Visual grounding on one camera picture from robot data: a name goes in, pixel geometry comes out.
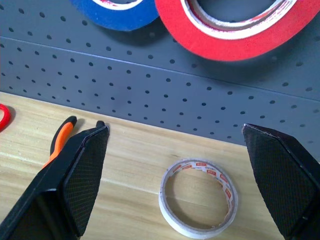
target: wooden surface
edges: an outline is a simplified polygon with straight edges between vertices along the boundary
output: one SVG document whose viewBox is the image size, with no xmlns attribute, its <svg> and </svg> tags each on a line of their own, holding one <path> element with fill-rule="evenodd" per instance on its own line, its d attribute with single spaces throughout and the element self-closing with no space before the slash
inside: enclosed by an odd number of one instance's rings
<svg viewBox="0 0 320 240">
<path fill-rule="evenodd" d="M 161 178 L 181 158 L 204 158 L 221 166 L 239 194 L 233 224 L 216 240 L 282 240 L 254 180 L 247 149 L 222 141 L 0 93 L 13 112 L 0 132 L 0 221 L 49 158 L 51 140 L 70 115 L 75 131 L 110 124 L 101 184 L 84 240 L 186 240 L 163 218 Z M 221 188 L 205 173 L 179 172 L 167 193 L 183 221 L 200 228 L 218 224 L 227 211 Z"/>
</svg>

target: double-sided tape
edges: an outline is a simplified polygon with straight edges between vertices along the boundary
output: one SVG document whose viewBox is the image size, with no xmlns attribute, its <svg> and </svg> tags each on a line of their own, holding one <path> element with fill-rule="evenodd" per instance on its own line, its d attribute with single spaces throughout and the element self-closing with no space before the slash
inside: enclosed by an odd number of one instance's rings
<svg viewBox="0 0 320 240">
<path fill-rule="evenodd" d="M 94 23 L 118 31 L 139 29 L 159 16 L 154 0 L 136 0 L 124 4 L 110 0 L 70 1 Z"/>
<path fill-rule="evenodd" d="M 200 229 L 189 226 L 181 221 L 170 209 L 166 197 L 166 184 L 169 178 L 174 174 L 185 169 L 201 170 L 213 178 L 215 178 L 222 186 L 225 198 L 228 205 L 228 212 L 224 221 L 217 226 L 212 226 L 209 229 Z M 209 239 L 217 236 L 224 231 L 235 219 L 238 209 L 238 194 L 230 177 L 217 165 L 208 160 L 192 158 L 183 159 L 169 167 L 162 177 L 161 187 L 159 192 L 159 206 L 164 219 L 180 234 L 193 239 Z"/>
<path fill-rule="evenodd" d="M 155 0 L 161 20 L 182 46 L 211 60 L 239 61 L 288 41 L 320 11 L 320 0 L 276 0 L 241 22 L 209 16 L 198 0 Z"/>
</svg>

